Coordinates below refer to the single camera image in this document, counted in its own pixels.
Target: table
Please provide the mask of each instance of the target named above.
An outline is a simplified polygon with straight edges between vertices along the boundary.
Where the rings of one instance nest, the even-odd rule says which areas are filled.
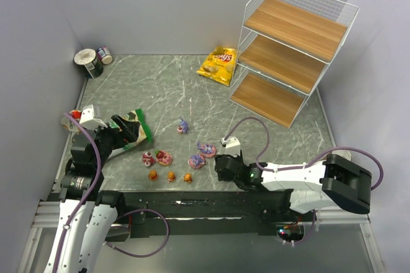
[[[105,177],[102,190],[238,190],[234,183],[218,181],[213,159],[207,160],[199,170],[191,169],[187,163],[191,155],[198,153],[198,141],[215,144],[222,152],[220,139],[240,119],[249,115],[259,117],[229,101],[228,87],[196,73],[205,58],[202,55],[116,56],[99,78],[88,81],[81,108],[91,103],[98,105],[105,122],[114,114],[122,115],[141,108],[154,135],[152,143],[144,141],[107,161],[102,170]],[[186,135],[177,133],[180,116],[190,125]],[[270,132],[270,147],[261,161],[302,163],[331,147],[316,93],[289,130],[260,118],[267,123]],[[233,135],[241,142],[245,163],[254,162],[266,142],[260,123],[248,120]],[[169,167],[153,165],[151,168],[157,171],[159,178],[150,181],[149,169],[141,161],[142,153],[158,149],[169,152],[174,161]],[[67,150],[65,162],[69,157]],[[167,181],[169,171],[177,177],[172,183]],[[191,184],[183,181],[187,172],[193,176]]]

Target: purple toy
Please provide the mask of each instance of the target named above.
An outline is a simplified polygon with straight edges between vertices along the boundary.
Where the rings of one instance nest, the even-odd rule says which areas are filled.
[[[198,150],[205,156],[205,158],[212,158],[217,153],[217,148],[211,144],[202,144],[197,142]]]
[[[205,165],[205,157],[202,154],[195,154],[188,160],[189,166],[193,169],[200,169]]]
[[[181,119],[181,123],[179,124],[178,127],[178,133],[179,134],[187,134],[188,132],[188,123],[182,119],[182,117],[180,117],[179,119]]]

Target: lay's chip bag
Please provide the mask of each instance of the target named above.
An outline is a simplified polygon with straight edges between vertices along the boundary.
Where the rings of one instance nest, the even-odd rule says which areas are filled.
[[[197,73],[229,86],[235,69],[235,63],[236,49],[218,46],[208,55]]]

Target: orange toy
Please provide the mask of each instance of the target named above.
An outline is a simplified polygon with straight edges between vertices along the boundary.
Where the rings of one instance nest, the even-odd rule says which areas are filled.
[[[148,174],[148,179],[154,181],[158,179],[158,174],[156,173],[155,170],[150,170]]]
[[[173,172],[168,173],[168,182],[173,182],[175,180],[175,174]]]
[[[185,176],[184,176],[184,181],[186,181],[186,182],[188,182],[188,183],[191,183],[191,182],[192,182],[192,175],[191,175],[189,172],[187,172],[187,173],[185,174]]]

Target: black and white can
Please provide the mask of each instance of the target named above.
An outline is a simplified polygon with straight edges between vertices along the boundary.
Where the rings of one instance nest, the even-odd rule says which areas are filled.
[[[113,57],[107,47],[99,47],[97,49],[97,56],[104,65],[108,65],[113,61]]]
[[[103,73],[103,64],[93,49],[83,49],[74,57],[74,63],[82,66],[84,75],[89,79],[95,79]]]

